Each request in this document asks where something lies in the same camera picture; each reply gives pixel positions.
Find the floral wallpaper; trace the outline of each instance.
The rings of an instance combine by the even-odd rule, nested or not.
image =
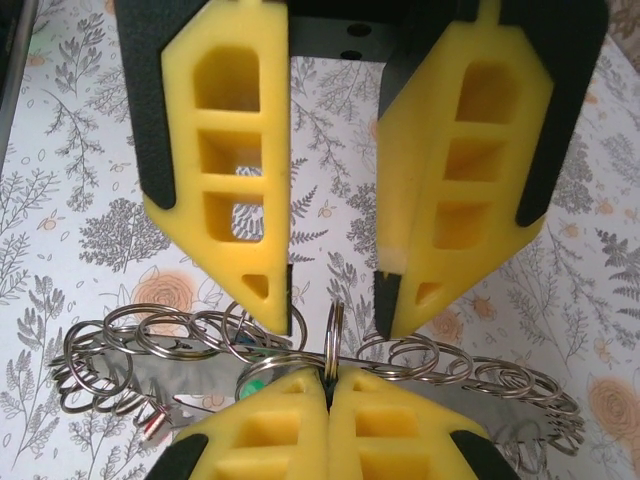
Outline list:
[[[607,0],[611,11],[609,32],[631,63],[640,71],[640,3]]]
[[[341,298],[343,354],[354,355],[373,329],[381,67],[294,58],[291,73],[293,301],[320,351],[317,312]],[[586,442],[575,458],[552,453],[540,478],[640,478],[639,132],[640,78],[608,40],[543,232],[422,329],[544,371],[579,400]],[[230,298],[144,214],[111,0],[41,2],[10,142],[0,478],[142,479],[166,443],[141,448],[130,417],[62,413],[45,366],[71,325],[118,306],[195,311]],[[260,210],[236,209],[234,229],[260,236]]]

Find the green object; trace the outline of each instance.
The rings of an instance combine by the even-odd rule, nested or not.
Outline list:
[[[240,392],[240,400],[247,398],[249,395],[253,395],[259,390],[262,390],[265,384],[260,380],[252,380],[249,382]]]

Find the key ring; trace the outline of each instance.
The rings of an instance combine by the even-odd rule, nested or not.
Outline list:
[[[344,322],[344,303],[335,300],[329,309],[329,321],[324,343],[324,381],[334,383],[338,379],[338,357]]]

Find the yellow foam padding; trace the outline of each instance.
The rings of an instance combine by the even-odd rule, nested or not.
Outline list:
[[[294,372],[186,428],[209,443],[189,480],[327,480],[329,414],[315,369]]]
[[[379,270],[402,275],[392,337],[431,320],[530,243],[516,212],[553,90],[499,0],[453,22],[378,125]]]
[[[216,0],[196,14],[162,52],[177,203],[145,198],[151,220],[277,334],[288,324],[288,52],[284,3]],[[236,238],[234,205],[263,207],[260,241]]]
[[[477,480],[450,434],[482,427],[400,385],[341,368],[329,417],[331,480]]]
[[[476,480],[450,434],[469,419],[340,368],[331,413],[316,369],[294,372],[183,430],[209,438],[189,480]]]

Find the screw hole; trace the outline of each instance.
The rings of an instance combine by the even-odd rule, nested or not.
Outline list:
[[[366,37],[371,33],[371,27],[365,23],[354,23],[347,27],[347,33],[352,37]]]
[[[340,54],[340,57],[345,60],[360,60],[362,58],[362,53],[355,50],[345,50]]]

